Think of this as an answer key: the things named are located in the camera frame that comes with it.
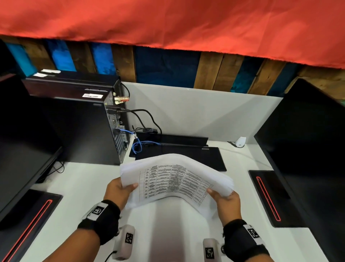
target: qr code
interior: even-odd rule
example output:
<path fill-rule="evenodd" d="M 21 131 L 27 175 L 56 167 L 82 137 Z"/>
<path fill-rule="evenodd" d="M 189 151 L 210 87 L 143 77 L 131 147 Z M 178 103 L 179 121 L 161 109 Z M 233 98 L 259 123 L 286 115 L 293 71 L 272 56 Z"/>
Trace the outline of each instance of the qr code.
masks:
<path fill-rule="evenodd" d="M 247 230 L 248 230 L 249 234 L 250 234 L 253 238 L 258 238 L 258 237 L 260 237 L 260 236 L 258 235 L 258 233 L 256 233 L 256 231 L 255 231 L 253 228 L 249 228 L 249 229 L 247 229 Z"/>
<path fill-rule="evenodd" d="M 207 259 L 215 259 L 215 253 L 212 247 L 205 247 L 205 251 Z"/>
<path fill-rule="evenodd" d="M 133 234 L 127 233 L 125 243 L 132 244 L 132 242 L 133 242 Z"/>
<path fill-rule="evenodd" d="M 92 214 L 95 215 L 100 215 L 102 213 L 102 211 L 104 210 L 104 207 L 101 206 L 96 206 L 93 210 L 92 210 Z"/>

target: person's left hand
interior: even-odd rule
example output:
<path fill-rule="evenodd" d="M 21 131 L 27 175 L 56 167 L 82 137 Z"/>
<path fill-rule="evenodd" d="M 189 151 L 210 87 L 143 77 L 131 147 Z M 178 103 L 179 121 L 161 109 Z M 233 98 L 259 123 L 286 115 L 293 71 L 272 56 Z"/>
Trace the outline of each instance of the person's left hand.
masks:
<path fill-rule="evenodd" d="M 122 210 L 125 208 L 130 193 L 132 193 L 132 191 L 137 187 L 138 183 L 122 187 L 121 178 L 118 177 L 110 181 L 110 183 L 107 185 L 107 190 L 103 200 L 108 199 L 113 201 L 119 207 L 119 209 Z"/>

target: red curtain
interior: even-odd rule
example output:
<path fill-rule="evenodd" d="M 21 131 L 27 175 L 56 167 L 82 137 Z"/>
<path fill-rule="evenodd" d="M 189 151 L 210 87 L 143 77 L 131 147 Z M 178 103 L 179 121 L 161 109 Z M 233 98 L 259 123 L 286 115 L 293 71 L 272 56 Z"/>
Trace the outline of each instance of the red curtain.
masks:
<path fill-rule="evenodd" d="M 3 0 L 0 34 L 345 68 L 344 0 Z"/>

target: hand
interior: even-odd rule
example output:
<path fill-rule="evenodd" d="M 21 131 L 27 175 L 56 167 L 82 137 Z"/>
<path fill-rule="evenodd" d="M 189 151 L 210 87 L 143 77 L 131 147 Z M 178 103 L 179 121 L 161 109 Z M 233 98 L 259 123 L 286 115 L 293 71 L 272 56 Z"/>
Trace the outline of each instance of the hand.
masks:
<path fill-rule="evenodd" d="M 218 216 L 223 226 L 235 219 L 242 219 L 239 195 L 233 191 L 230 196 L 222 197 L 217 191 L 208 188 L 207 192 L 216 201 Z"/>
<path fill-rule="evenodd" d="M 118 177 L 110 181 L 108 184 L 103 200 L 108 199 L 113 201 L 119 207 L 119 209 L 122 210 L 125 208 L 129 194 L 132 193 L 132 191 L 137 187 L 138 183 L 122 187 L 121 178 Z"/>

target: white desk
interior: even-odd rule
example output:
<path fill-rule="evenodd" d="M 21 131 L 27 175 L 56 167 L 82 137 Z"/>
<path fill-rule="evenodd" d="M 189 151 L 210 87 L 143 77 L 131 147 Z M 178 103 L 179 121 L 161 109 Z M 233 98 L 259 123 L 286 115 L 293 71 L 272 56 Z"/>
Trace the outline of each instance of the white desk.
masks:
<path fill-rule="evenodd" d="M 326 257 L 307 228 L 274 228 L 271 226 L 248 170 L 271 170 L 259 146 L 235 148 L 226 142 L 209 141 L 219 147 L 226 174 L 233 178 L 241 197 L 242 217 L 258 231 L 275 262 L 327 262 Z M 125 163 L 134 161 L 128 153 Z M 119 166 L 66 163 L 62 174 L 33 189 L 63 195 L 63 199 L 38 234 L 21 262 L 39 262 L 52 253 L 77 227 L 80 218 L 92 205 L 102 200 L 107 184 L 119 177 Z M 148 205 L 123 211 L 120 226 L 136 228 L 131 261 L 202 262 L 204 238 L 223 243 L 218 216 L 207 222 L 196 210 L 179 198 L 165 198 Z M 95 262 L 104 262 L 114 241 L 101 246 Z M 223 257 L 223 262 L 230 261 Z"/>

